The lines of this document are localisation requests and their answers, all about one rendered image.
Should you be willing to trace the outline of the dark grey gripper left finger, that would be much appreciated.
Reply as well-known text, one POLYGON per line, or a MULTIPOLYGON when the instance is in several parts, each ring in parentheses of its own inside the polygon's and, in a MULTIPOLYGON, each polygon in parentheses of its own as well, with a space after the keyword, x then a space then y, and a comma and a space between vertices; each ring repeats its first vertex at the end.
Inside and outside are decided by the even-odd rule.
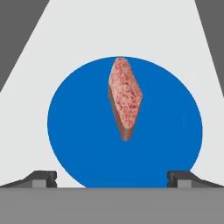
POLYGON ((56 171, 33 171, 27 177, 0 185, 0 188, 56 188, 56 171))

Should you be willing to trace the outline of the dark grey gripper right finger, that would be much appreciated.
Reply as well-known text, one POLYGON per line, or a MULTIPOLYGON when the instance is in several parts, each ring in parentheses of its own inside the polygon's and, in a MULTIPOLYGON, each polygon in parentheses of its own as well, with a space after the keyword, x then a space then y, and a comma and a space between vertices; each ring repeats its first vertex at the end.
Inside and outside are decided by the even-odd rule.
POLYGON ((190 171, 168 171, 167 179, 170 188, 223 188, 223 185, 200 179, 190 171))

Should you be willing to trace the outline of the raw red steak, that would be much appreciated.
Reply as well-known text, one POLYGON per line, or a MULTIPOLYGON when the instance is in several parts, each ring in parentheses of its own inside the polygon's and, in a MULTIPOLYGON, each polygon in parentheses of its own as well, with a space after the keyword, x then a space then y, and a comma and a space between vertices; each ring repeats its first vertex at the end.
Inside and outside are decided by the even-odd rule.
POLYGON ((143 93, 125 58, 116 58, 108 78, 108 98, 121 139, 129 141, 140 111, 143 93))

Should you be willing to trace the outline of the white fridge shelf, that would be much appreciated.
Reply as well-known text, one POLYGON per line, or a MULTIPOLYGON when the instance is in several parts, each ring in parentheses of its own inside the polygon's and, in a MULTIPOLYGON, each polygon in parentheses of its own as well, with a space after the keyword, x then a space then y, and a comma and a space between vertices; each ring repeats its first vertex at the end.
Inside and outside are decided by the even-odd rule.
POLYGON ((46 116, 58 85, 90 60, 121 55, 152 61, 191 91, 203 121, 192 172, 224 185, 224 96, 194 0, 50 0, 0 92, 0 186, 55 170, 46 116))

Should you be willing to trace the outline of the blue round plate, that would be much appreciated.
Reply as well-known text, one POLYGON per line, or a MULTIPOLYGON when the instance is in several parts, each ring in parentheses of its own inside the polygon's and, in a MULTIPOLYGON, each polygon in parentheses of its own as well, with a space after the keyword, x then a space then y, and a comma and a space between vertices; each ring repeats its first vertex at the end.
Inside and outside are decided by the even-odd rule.
POLYGON ((109 100, 113 62, 89 62, 60 84, 47 119, 54 154, 85 187, 164 187, 167 172, 190 170, 199 155, 198 106, 173 74, 131 58, 143 100, 133 135, 123 141, 109 100))

